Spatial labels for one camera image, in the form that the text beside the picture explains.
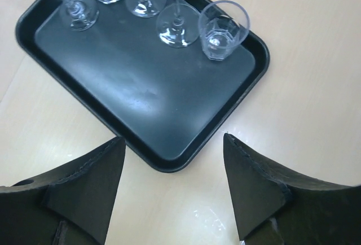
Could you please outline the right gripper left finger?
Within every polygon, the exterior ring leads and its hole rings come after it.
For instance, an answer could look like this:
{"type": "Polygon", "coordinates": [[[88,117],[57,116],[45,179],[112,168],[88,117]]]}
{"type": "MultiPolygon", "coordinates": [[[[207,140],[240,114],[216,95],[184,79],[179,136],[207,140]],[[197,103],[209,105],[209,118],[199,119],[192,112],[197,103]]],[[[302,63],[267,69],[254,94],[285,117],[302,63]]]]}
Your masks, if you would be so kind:
{"type": "Polygon", "coordinates": [[[1,186],[1,244],[104,244],[125,148],[115,137],[50,171],[1,186]]]}

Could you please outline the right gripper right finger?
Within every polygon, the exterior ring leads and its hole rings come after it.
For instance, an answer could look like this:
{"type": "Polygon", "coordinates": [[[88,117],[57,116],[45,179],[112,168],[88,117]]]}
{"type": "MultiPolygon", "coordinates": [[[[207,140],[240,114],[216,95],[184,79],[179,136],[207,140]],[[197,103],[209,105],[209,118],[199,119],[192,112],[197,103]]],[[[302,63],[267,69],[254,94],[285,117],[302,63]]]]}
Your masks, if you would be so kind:
{"type": "Polygon", "coordinates": [[[298,173],[228,133],[223,159],[242,243],[360,243],[360,186],[298,173]]]}

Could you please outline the small glass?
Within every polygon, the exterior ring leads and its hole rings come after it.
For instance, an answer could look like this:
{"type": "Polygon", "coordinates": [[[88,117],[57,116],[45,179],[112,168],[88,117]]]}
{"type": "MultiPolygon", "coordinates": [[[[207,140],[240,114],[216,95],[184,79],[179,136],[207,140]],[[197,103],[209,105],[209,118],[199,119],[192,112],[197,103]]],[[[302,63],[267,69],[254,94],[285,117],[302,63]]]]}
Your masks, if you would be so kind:
{"type": "Polygon", "coordinates": [[[247,38],[250,17],[237,2],[218,0],[203,8],[198,30],[202,51],[207,58],[223,61],[247,38]]]}

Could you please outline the clear wine glass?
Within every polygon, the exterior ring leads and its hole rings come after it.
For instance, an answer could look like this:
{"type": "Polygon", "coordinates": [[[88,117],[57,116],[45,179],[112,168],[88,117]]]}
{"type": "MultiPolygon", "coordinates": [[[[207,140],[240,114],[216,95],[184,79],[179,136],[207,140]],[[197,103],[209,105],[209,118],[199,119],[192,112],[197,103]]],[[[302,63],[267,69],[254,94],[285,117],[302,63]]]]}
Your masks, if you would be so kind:
{"type": "Polygon", "coordinates": [[[61,0],[59,14],[71,30],[80,32],[96,23],[99,9],[95,0],[61,0]]]}

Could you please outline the tall champagne flute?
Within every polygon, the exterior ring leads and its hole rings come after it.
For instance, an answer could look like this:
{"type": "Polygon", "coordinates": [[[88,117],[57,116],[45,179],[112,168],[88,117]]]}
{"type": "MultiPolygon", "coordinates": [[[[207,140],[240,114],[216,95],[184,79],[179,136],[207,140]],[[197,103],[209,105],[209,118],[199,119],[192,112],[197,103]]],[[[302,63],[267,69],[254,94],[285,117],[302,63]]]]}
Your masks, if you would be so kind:
{"type": "Polygon", "coordinates": [[[198,36],[200,13],[193,6],[174,0],[158,15],[156,29],[160,40],[174,48],[184,48],[194,43],[198,36]]]}

